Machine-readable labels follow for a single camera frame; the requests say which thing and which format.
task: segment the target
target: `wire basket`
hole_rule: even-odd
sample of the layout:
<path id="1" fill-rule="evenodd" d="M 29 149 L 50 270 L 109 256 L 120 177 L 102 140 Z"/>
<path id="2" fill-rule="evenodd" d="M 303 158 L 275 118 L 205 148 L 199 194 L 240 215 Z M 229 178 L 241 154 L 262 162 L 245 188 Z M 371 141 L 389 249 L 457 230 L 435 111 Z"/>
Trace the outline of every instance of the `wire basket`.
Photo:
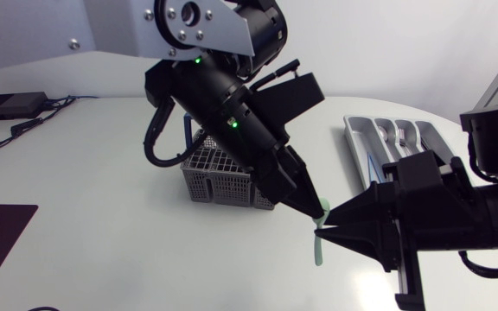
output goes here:
<path id="1" fill-rule="evenodd" d="M 202 131 L 198 131 L 194 140 L 201 134 Z M 181 169 L 192 201 L 274 209 L 251 182 L 249 174 L 244 173 L 211 137 L 183 162 Z"/>

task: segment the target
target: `white table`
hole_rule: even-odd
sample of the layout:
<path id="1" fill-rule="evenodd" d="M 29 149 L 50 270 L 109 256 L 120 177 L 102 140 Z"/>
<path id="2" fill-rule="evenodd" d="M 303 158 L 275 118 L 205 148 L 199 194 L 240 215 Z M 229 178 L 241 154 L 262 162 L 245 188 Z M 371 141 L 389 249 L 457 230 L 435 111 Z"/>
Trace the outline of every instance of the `white table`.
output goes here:
<path id="1" fill-rule="evenodd" d="M 144 98 L 83 100 L 0 149 L 0 203 L 40 207 L 0 269 L 0 310 L 397 309 L 397 274 L 374 260 L 323 242 L 324 265 L 314 265 L 305 215 L 190 201 L 178 167 L 144 158 L 153 112 Z M 184 147 L 182 114 L 177 106 L 158 155 Z M 466 135 L 448 120 L 379 100 L 327 98 L 287 130 L 333 206 L 361 191 L 346 114 L 430 120 L 467 156 Z M 15 123 L 0 122 L 0 139 Z M 498 251 L 470 257 L 498 265 Z M 419 258 L 429 310 L 498 309 L 498 280 L 473 275 L 456 252 Z"/>

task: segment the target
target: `power adapter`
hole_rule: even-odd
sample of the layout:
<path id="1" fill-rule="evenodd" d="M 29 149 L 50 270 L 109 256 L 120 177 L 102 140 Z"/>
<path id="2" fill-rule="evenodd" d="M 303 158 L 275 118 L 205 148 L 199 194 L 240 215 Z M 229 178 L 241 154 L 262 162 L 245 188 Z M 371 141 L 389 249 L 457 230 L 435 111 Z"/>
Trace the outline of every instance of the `power adapter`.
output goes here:
<path id="1" fill-rule="evenodd" d="M 0 94 L 0 120 L 37 117 L 47 100 L 45 92 Z"/>

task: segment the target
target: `light green object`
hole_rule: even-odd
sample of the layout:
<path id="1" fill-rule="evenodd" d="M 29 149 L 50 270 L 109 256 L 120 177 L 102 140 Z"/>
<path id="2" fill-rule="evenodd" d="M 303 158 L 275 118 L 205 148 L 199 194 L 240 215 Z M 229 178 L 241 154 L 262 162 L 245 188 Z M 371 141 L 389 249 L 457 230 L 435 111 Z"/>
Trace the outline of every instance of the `light green object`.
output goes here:
<path id="1" fill-rule="evenodd" d="M 329 202 L 324 198 L 320 198 L 320 204 L 322 205 L 322 210 L 324 215 L 319 219 L 312 219 L 316 224 L 316 229 L 322 229 L 322 226 L 326 222 L 329 216 Z M 317 267 L 321 266 L 322 260 L 322 239 L 315 235 L 315 265 Z"/>

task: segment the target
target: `black cable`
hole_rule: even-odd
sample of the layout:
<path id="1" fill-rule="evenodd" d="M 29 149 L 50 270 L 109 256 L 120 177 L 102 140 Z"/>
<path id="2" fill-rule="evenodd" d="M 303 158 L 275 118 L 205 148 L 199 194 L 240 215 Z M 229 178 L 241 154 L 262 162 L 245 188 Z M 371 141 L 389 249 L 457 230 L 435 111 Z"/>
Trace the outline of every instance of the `black cable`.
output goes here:
<path id="1" fill-rule="evenodd" d="M 29 311 L 59 311 L 59 310 L 53 307 L 38 307 L 30 309 Z"/>
<path id="2" fill-rule="evenodd" d="M 169 168 L 171 166 L 175 166 L 181 162 L 184 162 L 189 158 L 201 145 L 205 142 L 208 134 L 203 133 L 194 143 L 187 148 L 182 154 L 178 155 L 176 158 L 162 160 L 156 157 L 155 155 L 155 143 L 157 138 L 161 135 L 161 132 L 164 129 L 164 125 L 169 120 L 170 113 L 174 108 L 174 100 L 170 97 L 167 97 L 165 100 L 161 101 L 161 105 L 156 109 L 155 115 L 151 119 L 149 124 L 149 128 L 145 133 L 144 140 L 144 151 L 145 157 L 147 160 L 151 162 L 151 164 L 156 165 L 160 168 Z"/>
<path id="3" fill-rule="evenodd" d="M 71 105 L 73 102 L 75 102 L 79 98 L 96 98 L 96 97 L 94 97 L 94 96 L 68 96 L 68 97 L 65 97 L 65 98 L 50 99 L 50 100 L 46 101 L 45 104 L 46 105 L 47 104 L 51 105 L 53 107 L 52 110 L 54 110 L 54 111 L 51 114 L 49 114 L 48 116 L 46 116 L 44 118 L 41 118 L 38 123 L 35 123 L 35 124 L 33 124 L 33 125 L 31 125 L 31 126 L 29 126 L 27 128 L 21 129 L 16 134 L 12 134 L 11 137 L 3 139 L 2 141 L 0 141 L 0 148 L 8 145 L 10 142 L 14 141 L 15 139 L 17 139 L 22 134 L 24 134 L 24 133 L 26 133 L 26 132 L 28 132 L 28 131 L 36 128 L 37 126 L 39 126 L 39 125 L 41 125 L 43 123 L 45 123 L 50 118 L 54 117 L 57 113 L 59 113 L 62 109 L 68 107 L 69 105 Z M 65 101 L 63 104 L 54 106 L 54 104 L 58 104 L 59 102 L 61 102 L 63 100 Z"/>
<path id="4" fill-rule="evenodd" d="M 477 263 L 472 263 L 468 259 L 468 253 L 466 251 L 459 251 L 458 255 L 460 255 L 460 258 L 463 260 L 464 265 L 466 265 L 466 267 L 470 271 L 474 272 L 478 276 L 487 278 L 498 278 L 498 268 L 488 268 L 483 267 Z"/>
<path id="5" fill-rule="evenodd" d="M 487 182 L 498 183 L 498 179 L 493 176 L 487 176 L 477 166 L 476 148 L 474 148 L 474 139 L 472 137 L 472 133 L 470 133 L 468 136 L 468 153 L 470 154 L 470 168 L 472 168 L 472 172 L 474 172 L 474 174 Z"/>

